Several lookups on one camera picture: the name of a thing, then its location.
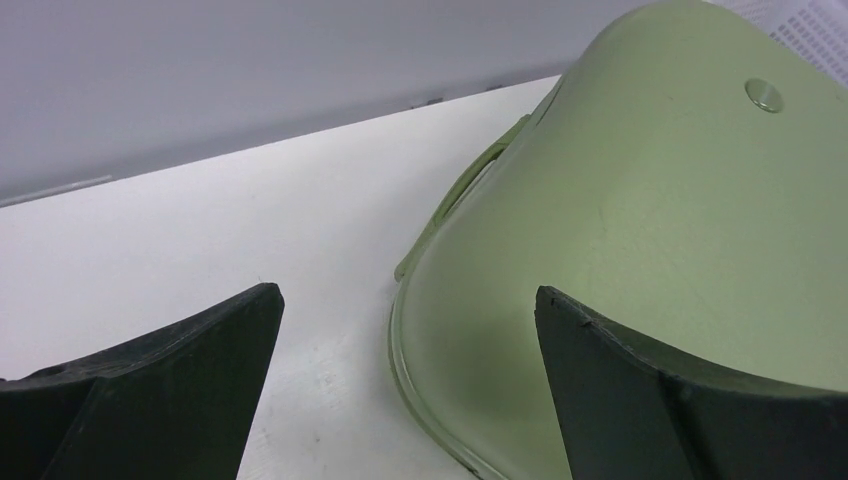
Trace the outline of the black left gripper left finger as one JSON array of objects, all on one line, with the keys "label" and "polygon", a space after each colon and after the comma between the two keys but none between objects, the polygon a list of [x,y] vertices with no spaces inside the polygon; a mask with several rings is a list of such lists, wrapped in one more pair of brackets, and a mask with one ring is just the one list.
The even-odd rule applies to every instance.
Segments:
[{"label": "black left gripper left finger", "polygon": [[257,284],[184,320],[1,384],[5,479],[233,479],[284,299]]}]

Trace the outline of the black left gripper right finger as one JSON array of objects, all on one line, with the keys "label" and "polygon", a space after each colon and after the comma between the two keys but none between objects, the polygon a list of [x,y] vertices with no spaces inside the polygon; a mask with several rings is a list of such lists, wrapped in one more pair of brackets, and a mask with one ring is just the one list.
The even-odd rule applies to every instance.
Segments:
[{"label": "black left gripper right finger", "polygon": [[686,353],[551,286],[535,325],[575,479],[843,479],[844,393]]}]

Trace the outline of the green hard-shell suitcase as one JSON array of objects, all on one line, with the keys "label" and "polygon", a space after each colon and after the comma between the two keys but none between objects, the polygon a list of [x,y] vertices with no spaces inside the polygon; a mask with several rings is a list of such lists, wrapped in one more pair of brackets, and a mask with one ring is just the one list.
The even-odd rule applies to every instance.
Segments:
[{"label": "green hard-shell suitcase", "polygon": [[479,479],[575,479],[542,286],[847,397],[846,88],[720,6],[639,7],[457,179],[394,275],[401,395]]}]

